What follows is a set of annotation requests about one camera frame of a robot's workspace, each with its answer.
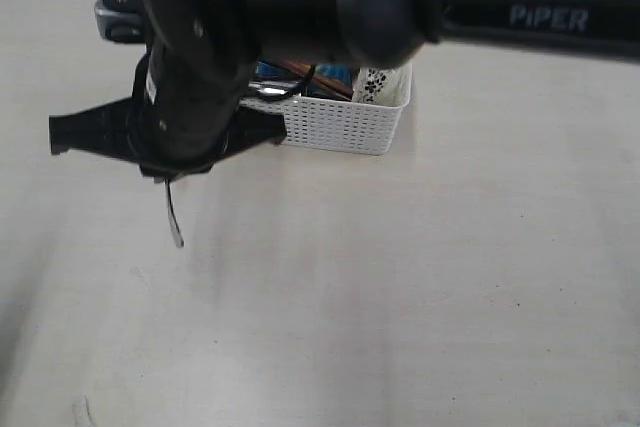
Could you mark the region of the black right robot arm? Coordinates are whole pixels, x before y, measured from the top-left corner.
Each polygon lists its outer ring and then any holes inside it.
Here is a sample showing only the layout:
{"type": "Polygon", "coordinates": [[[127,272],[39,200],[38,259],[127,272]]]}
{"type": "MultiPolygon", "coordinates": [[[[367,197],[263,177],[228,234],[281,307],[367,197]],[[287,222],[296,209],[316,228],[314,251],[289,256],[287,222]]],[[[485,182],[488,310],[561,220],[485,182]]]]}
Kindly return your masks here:
{"type": "Polygon", "coordinates": [[[441,41],[634,60],[639,0],[102,0],[101,29],[140,43],[132,94],[49,120],[50,150],[171,181],[286,135],[242,105],[257,65],[395,68],[441,41]]]}

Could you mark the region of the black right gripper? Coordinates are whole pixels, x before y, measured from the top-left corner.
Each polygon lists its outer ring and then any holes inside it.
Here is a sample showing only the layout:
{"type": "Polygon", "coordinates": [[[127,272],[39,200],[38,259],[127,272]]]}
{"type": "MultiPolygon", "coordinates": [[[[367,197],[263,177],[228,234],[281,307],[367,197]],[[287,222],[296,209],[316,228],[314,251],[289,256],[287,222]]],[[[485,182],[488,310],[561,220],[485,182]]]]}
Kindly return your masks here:
{"type": "MultiPolygon", "coordinates": [[[[258,58],[242,0],[143,0],[154,40],[138,135],[154,158],[144,176],[175,179],[208,171],[287,137],[282,114],[240,105],[258,58]]],[[[82,151],[139,163],[131,145],[132,97],[49,117],[50,153],[82,151]]]]}

